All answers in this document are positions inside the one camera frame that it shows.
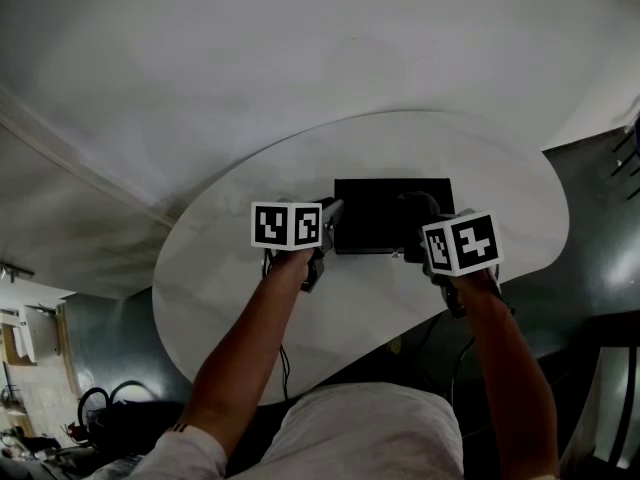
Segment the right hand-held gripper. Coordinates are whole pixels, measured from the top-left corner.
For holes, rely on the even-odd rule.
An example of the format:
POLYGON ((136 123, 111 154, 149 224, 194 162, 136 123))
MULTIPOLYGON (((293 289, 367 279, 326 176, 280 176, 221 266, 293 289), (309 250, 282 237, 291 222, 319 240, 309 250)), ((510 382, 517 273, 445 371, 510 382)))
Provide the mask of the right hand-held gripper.
POLYGON ((502 243, 495 213, 465 211, 422 227, 425 248, 423 272, 440 288, 448 311, 456 319, 466 316, 458 292, 450 281, 488 270, 492 277, 502 263, 502 243))

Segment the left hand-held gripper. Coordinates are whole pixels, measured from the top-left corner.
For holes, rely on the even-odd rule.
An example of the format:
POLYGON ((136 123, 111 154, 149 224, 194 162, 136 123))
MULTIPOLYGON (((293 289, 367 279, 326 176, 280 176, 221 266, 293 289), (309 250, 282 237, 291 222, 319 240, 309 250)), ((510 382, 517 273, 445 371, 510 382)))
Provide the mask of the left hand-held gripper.
POLYGON ((321 202, 253 202, 251 246, 263 250, 262 277, 279 252, 310 249, 306 280, 301 290, 310 293, 324 272, 324 257, 334 248, 335 226, 344 211, 344 201, 335 197, 321 202))

